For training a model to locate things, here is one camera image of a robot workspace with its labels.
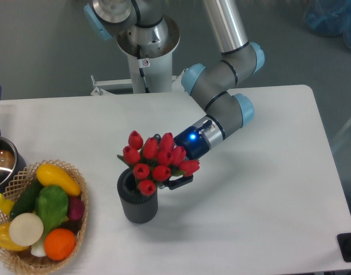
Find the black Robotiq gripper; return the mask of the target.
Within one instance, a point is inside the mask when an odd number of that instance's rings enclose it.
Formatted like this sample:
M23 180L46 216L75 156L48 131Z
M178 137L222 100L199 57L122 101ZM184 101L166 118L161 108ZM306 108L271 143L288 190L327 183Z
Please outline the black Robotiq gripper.
M162 137L158 133L153 136L158 143L161 142ZM186 151L186 157L191 160L199 159L205 155L210 149L210 145L206 138L195 126L190 126L183 132L175 136L175 144L177 146L182 146ZM193 181L194 176L181 176L177 179L171 180L167 179L160 186L161 189L168 188L169 190L174 190L189 184Z

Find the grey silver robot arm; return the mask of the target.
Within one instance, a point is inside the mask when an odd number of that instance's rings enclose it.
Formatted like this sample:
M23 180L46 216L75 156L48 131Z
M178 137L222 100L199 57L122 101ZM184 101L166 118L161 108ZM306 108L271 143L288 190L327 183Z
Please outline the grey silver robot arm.
M251 101L228 90L263 66L264 52L248 40L234 1L204 1L203 6L222 58L211 69L189 67L181 84L205 116L177 136L167 133L144 141L134 132L121 156L133 172L136 190L146 196L191 182L199 158L254 117ZM171 90L172 54L180 33L163 13L162 1L89 1L84 13L102 39L115 38L127 55L134 93Z

